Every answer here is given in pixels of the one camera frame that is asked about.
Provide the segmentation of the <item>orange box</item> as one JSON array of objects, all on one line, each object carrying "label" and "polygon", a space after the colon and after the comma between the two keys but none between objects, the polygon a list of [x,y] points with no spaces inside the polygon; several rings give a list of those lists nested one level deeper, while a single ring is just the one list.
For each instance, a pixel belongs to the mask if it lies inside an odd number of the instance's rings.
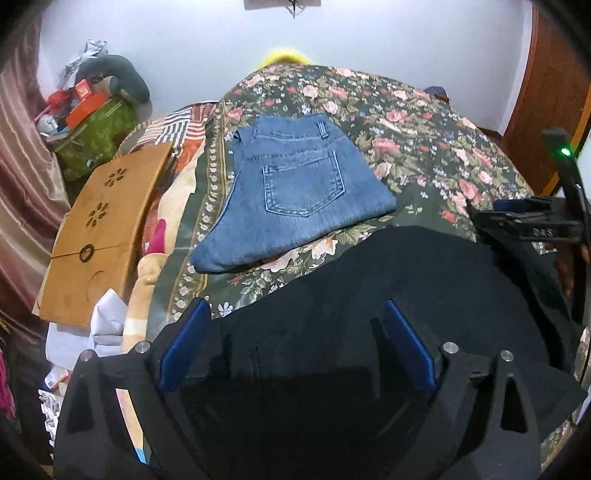
[{"label": "orange box", "polygon": [[79,102],[66,117],[68,128],[75,129],[86,117],[105,105],[108,100],[108,95],[99,91]]}]

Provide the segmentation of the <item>grey neck pillow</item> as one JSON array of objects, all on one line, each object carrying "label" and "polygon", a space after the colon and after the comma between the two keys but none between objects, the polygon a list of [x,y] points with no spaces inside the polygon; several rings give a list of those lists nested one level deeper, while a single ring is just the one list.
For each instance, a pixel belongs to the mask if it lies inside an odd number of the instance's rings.
[{"label": "grey neck pillow", "polygon": [[92,58],[79,67],[75,83],[85,80],[93,91],[119,96],[140,105],[150,100],[149,89],[132,63],[120,55]]}]

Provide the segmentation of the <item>striped pink curtain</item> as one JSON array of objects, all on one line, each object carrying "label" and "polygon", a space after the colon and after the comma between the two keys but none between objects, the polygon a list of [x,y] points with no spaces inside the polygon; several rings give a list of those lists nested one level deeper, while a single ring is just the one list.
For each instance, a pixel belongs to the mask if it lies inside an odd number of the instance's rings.
[{"label": "striped pink curtain", "polygon": [[45,106],[37,81],[41,21],[19,32],[1,69],[1,312],[35,303],[69,202],[57,159],[34,117]]}]

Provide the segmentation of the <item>folded blue jeans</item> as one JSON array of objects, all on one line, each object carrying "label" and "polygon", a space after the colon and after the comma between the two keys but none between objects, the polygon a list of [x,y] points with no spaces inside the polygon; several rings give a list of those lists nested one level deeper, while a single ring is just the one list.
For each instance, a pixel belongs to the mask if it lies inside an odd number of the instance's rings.
[{"label": "folded blue jeans", "polygon": [[259,116],[233,134],[235,179],[221,216],[190,254],[199,273],[281,255],[362,221],[397,200],[325,114]]}]

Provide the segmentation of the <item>black pants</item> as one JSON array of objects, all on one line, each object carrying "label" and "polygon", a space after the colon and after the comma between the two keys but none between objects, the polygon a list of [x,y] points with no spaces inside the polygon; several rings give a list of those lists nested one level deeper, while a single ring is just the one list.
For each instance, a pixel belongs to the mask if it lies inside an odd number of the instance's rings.
[{"label": "black pants", "polygon": [[393,301],[471,354],[515,355],[542,436],[582,403],[581,329],[525,243],[387,227],[211,324],[173,411],[212,479],[379,479],[427,405],[384,331]]}]

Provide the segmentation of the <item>striped patchwork blanket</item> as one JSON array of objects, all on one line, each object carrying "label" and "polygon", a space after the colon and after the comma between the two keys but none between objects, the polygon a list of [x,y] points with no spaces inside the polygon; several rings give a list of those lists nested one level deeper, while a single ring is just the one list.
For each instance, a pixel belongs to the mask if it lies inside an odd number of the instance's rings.
[{"label": "striped patchwork blanket", "polygon": [[187,201],[197,190],[195,169],[204,152],[205,126],[217,104],[199,102],[136,126],[115,155],[169,143],[167,166],[148,206],[141,234],[141,254],[170,254]]}]

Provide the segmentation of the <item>wooden lap desk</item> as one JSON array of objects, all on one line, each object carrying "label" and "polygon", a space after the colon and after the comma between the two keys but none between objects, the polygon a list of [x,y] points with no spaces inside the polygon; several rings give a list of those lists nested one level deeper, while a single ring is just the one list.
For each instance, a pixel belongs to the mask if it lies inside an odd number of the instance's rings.
[{"label": "wooden lap desk", "polygon": [[85,328],[108,290],[128,297],[143,223],[171,150],[171,143],[145,147],[93,171],[56,238],[40,319]]}]

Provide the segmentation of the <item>wooden door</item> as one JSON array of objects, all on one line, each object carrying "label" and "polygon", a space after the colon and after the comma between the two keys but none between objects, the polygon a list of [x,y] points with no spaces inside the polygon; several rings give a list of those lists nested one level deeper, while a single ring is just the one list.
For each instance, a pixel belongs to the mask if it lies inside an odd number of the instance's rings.
[{"label": "wooden door", "polygon": [[548,194],[558,182],[542,132],[561,127],[577,148],[589,118],[589,76],[561,32],[534,7],[526,69],[504,134],[509,158],[534,192]]}]

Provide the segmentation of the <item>green cloth covered table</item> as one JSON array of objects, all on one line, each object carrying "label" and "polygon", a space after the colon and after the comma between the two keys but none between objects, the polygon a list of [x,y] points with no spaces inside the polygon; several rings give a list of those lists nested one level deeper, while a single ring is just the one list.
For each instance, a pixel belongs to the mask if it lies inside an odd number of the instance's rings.
[{"label": "green cloth covered table", "polygon": [[50,144],[64,180],[78,180],[110,161],[137,124],[138,119],[131,105],[113,97],[65,138]]}]

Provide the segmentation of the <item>floral bedspread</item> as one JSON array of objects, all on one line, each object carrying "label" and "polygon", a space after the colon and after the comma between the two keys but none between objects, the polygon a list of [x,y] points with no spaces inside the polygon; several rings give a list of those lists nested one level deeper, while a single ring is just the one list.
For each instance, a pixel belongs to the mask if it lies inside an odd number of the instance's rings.
[{"label": "floral bedspread", "polygon": [[[335,230],[263,266],[207,275],[189,256],[221,214],[233,181],[229,138],[259,114],[297,118],[324,113],[353,141],[370,169],[394,193],[394,213]],[[204,149],[193,174],[174,248],[156,282],[147,337],[177,321],[205,296],[215,322],[270,296],[290,281],[339,259],[386,226],[419,226],[455,236],[468,247],[476,231],[467,203],[521,199],[530,188],[510,159],[467,118],[428,93],[377,75],[322,66],[283,66],[246,77],[205,124]]]}]

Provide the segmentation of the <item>yellow pillow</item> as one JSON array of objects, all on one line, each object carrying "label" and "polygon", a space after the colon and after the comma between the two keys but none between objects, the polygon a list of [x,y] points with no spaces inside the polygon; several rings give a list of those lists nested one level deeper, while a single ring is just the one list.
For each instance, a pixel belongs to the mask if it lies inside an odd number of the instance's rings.
[{"label": "yellow pillow", "polygon": [[296,49],[279,47],[267,52],[263,56],[263,59],[260,60],[256,69],[260,70],[279,64],[310,65],[311,59]]}]

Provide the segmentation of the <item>purple backpack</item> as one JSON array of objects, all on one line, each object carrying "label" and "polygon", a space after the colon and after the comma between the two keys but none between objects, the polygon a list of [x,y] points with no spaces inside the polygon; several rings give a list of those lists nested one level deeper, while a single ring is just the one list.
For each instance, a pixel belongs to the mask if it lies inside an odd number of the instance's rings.
[{"label": "purple backpack", "polygon": [[425,89],[425,92],[430,96],[440,100],[441,102],[444,102],[446,104],[450,103],[447,91],[441,86],[430,86]]}]

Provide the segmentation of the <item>white cloth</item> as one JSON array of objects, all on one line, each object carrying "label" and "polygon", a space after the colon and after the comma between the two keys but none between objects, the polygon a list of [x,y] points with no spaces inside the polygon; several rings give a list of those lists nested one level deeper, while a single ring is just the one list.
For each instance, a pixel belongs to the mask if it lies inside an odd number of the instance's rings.
[{"label": "white cloth", "polygon": [[45,343],[46,359],[72,371],[85,350],[93,350],[99,357],[121,354],[126,312],[127,305],[113,289],[109,289],[95,304],[87,328],[50,322]]}]

